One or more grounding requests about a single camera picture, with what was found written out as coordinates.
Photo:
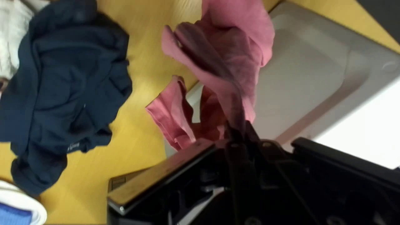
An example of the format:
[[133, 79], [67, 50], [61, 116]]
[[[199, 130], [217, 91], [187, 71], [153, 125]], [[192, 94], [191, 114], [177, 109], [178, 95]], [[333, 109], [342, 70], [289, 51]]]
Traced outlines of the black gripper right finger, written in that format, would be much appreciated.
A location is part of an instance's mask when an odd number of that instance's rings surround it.
[[322, 145], [297, 139], [293, 153], [273, 140], [263, 140], [262, 219], [264, 225], [327, 225], [329, 198], [312, 171], [322, 163]]

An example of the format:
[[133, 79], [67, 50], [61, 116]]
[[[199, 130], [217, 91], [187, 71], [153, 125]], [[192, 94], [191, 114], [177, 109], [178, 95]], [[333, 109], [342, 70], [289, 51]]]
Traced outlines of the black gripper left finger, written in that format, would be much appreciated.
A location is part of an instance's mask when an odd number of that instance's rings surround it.
[[253, 128], [249, 121], [242, 131], [231, 129], [224, 150], [228, 164], [236, 225], [264, 225], [262, 189], [252, 155]]

